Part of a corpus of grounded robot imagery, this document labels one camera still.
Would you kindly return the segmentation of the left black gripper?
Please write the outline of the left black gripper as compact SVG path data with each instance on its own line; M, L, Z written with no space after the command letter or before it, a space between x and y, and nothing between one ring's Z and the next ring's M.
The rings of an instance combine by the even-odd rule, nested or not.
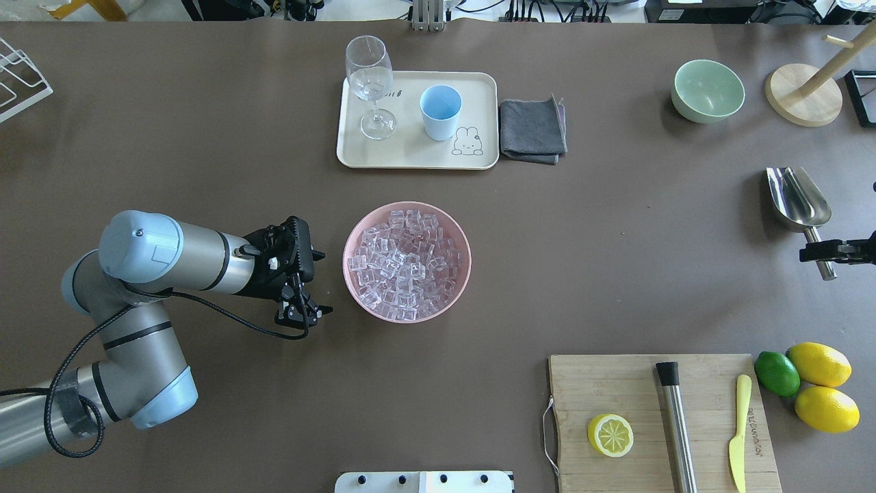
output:
M305 283L315 277L315 262L326 255L315 250L311 243L309 224L297 216L280 225L254 231L244 237L237 254L245 260L253 260L253 272L249 281L238 291L238 296L253 299L285 299L298 302L309 295ZM334 311L330 305L318 305L307 300L301 308L305 327L314 327L320 318Z

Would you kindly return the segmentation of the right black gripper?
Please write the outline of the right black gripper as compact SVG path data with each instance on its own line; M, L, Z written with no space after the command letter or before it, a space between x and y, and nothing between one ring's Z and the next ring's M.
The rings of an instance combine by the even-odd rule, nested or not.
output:
M799 261L875 265L875 243L876 231L869 238L860 240L809 242L799 251Z

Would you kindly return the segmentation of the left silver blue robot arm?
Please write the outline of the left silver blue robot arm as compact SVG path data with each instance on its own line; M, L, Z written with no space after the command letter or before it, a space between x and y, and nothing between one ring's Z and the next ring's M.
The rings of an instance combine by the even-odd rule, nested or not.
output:
M278 303L275 321L299 340L332 311L307 293L315 262L309 225L297 216L244 237L125 210L101 234L97 250L62 279L62 294L91 316L87 333L46 383L2 393L2 467L49 450L81 458L66 444L94 437L125 419L139 429L178 417L199 396L163 304L193 290Z

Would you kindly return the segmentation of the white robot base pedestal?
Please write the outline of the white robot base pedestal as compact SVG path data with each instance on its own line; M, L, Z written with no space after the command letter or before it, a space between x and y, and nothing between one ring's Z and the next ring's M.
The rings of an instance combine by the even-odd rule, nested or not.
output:
M347 472L335 492L514 492L512 472L489 469Z

